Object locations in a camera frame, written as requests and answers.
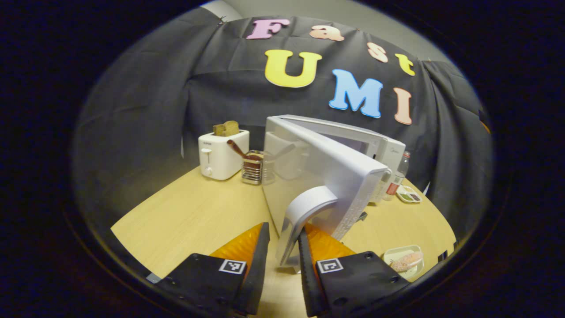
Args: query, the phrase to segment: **blue letter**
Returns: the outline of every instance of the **blue letter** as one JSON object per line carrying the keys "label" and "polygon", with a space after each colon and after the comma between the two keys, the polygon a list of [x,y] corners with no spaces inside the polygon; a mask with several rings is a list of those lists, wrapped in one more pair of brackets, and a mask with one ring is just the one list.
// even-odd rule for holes
{"label": "blue letter", "polygon": [[359,88],[353,74],[348,71],[335,69],[332,73],[337,78],[336,94],[332,100],[329,101],[329,106],[335,109],[347,109],[345,102],[345,95],[349,98],[351,109],[357,111],[361,103],[365,100],[365,105],[361,107],[363,115],[380,118],[381,112],[379,111],[379,97],[383,84],[375,79],[367,79],[365,83]]}

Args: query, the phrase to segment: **toaster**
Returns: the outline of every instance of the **toaster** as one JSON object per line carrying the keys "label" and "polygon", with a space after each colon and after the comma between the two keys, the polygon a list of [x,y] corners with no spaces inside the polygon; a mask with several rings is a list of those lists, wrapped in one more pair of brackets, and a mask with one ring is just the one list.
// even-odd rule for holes
{"label": "toaster", "polygon": [[237,173],[243,164],[243,158],[229,145],[233,140],[243,151],[249,151],[249,131],[240,130],[238,134],[222,137],[213,132],[198,137],[200,172],[212,179],[226,180]]}

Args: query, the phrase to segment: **bottle label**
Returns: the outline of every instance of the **bottle label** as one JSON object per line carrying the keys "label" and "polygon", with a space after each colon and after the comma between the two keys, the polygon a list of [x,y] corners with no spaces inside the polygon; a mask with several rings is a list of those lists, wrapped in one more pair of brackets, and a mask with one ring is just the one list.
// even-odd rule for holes
{"label": "bottle label", "polygon": [[394,195],[396,194],[396,189],[398,189],[398,184],[391,183],[388,190],[386,191],[386,194]]}

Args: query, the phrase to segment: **foam letter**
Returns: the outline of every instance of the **foam letter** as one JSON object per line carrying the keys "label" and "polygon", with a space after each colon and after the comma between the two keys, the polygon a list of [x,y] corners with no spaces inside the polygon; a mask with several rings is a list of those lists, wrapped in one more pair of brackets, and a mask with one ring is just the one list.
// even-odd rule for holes
{"label": "foam letter", "polygon": [[310,85],[316,78],[316,65],[321,59],[320,54],[301,52],[300,57],[304,59],[302,74],[290,76],[286,74],[286,60],[292,56],[291,51],[269,50],[265,52],[267,65],[265,65],[265,77],[277,86],[304,87]]}
{"label": "foam letter", "polygon": [[255,24],[255,28],[253,29],[253,33],[247,36],[248,40],[255,40],[256,38],[270,38],[273,35],[269,34],[269,30],[271,30],[271,33],[277,33],[281,30],[281,24],[289,25],[290,21],[286,19],[255,20],[253,21],[253,24]]}
{"label": "foam letter", "polygon": [[393,90],[396,92],[396,96],[398,98],[398,107],[396,111],[396,115],[394,115],[394,119],[397,122],[410,125],[412,124],[412,118],[410,118],[410,93],[405,91],[402,88],[395,87]]}
{"label": "foam letter", "polygon": [[416,73],[414,73],[413,70],[410,69],[410,66],[414,66],[414,63],[412,63],[404,54],[395,54],[394,56],[396,56],[398,58],[398,63],[400,63],[400,68],[406,72],[406,74],[410,75],[410,76],[414,76],[416,75]]}
{"label": "foam letter", "polygon": [[[379,118],[381,113],[379,111],[379,97],[383,84],[375,79],[367,79],[365,83],[359,88],[353,74],[345,70],[335,69],[332,73],[337,78],[336,94],[332,100],[329,101],[329,106],[335,109],[345,110],[351,106],[353,111],[357,111],[361,103],[365,101],[365,105],[361,107],[363,115]],[[345,102],[345,96],[349,98],[350,105]]]}
{"label": "foam letter", "polygon": [[368,42],[367,46],[369,47],[369,54],[372,57],[374,57],[378,61],[381,61],[382,63],[388,62],[388,57],[386,57],[385,49],[371,42]]}
{"label": "foam letter", "polygon": [[310,31],[310,36],[315,38],[328,38],[333,41],[343,41],[345,38],[341,36],[338,28],[329,25],[315,25]]}

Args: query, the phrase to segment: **black cloth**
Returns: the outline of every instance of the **black cloth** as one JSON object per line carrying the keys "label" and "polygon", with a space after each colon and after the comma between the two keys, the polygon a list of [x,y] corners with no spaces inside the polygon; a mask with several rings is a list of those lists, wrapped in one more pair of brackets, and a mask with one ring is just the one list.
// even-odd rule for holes
{"label": "black cloth", "polygon": [[[458,70],[422,62],[345,25],[262,18],[286,18],[290,25],[270,39],[247,40],[253,21],[261,18],[221,24],[203,8],[192,10],[144,37],[104,73],[84,105],[72,150],[76,197],[90,226],[115,240],[109,228],[119,218],[198,165],[197,138],[213,124],[238,121],[251,132],[250,147],[262,149],[266,117],[294,114],[367,128],[405,143],[411,152],[407,178],[420,190],[431,182],[428,196],[457,238],[464,236],[486,207],[493,155],[479,121],[486,112]],[[311,27],[320,24],[338,28],[345,39],[311,37]],[[373,59],[367,42],[382,46],[389,62]],[[300,52],[322,55],[315,80],[302,88],[271,84],[264,75],[264,52],[270,49],[294,53],[289,75],[302,71]],[[414,63],[416,76],[400,69],[395,53]],[[380,118],[329,107],[336,68],[351,72],[358,85],[369,78],[383,83]],[[411,125],[394,119],[394,87],[412,95]]]}

